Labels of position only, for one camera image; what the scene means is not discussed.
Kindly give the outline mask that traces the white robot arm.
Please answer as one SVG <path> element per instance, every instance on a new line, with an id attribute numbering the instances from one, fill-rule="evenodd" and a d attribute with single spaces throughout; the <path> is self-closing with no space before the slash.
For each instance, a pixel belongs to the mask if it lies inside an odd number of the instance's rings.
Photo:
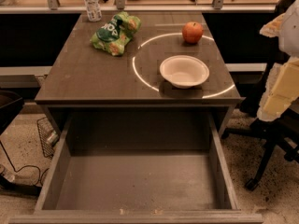
<path id="1" fill-rule="evenodd" d="M 260 34 L 277 36 L 279 50 L 290 56 L 284 64 L 275 63 L 271 68 L 259 103 L 258 119 L 270 122 L 278 119 L 299 97 L 299 0 L 264 25 Z"/>

